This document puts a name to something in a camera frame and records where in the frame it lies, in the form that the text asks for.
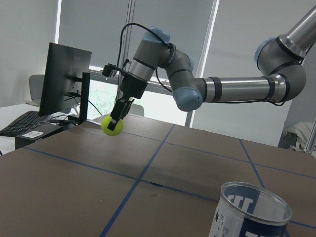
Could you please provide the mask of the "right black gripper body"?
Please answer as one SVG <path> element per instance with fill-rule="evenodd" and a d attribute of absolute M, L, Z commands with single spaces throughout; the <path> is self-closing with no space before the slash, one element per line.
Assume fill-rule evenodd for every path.
<path fill-rule="evenodd" d="M 119 86 L 125 97 L 140 99 L 148 85 L 147 81 L 132 76 L 125 76 Z"/>

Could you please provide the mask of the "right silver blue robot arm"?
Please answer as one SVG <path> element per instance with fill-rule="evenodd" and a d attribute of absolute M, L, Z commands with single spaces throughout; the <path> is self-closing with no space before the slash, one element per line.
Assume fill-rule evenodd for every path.
<path fill-rule="evenodd" d="M 123 129 L 123 118 L 134 99 L 142 97 L 157 68 L 167 73 L 177 107 L 190 112 L 203 103 L 284 103 L 298 96 L 306 84 L 302 67 L 307 51 L 316 41 L 316 10 L 312 8 L 288 33 L 264 41 L 255 52 L 261 77 L 195 78 L 193 61 L 170 42 L 169 35 L 148 28 L 127 70 L 108 64 L 103 75 L 119 72 L 122 96 L 101 123 L 102 130 L 115 136 Z"/>

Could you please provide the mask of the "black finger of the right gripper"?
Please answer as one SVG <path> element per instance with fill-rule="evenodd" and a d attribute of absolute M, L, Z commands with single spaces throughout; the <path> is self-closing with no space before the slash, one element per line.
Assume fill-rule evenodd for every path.
<path fill-rule="evenodd" d="M 131 105 L 134 102 L 133 97 L 125 97 L 123 96 L 122 98 L 116 100 L 114 108 L 112 112 L 110 113 L 110 116 L 112 119 L 117 122 L 120 119 L 124 119 L 124 117 L 128 114 Z"/>

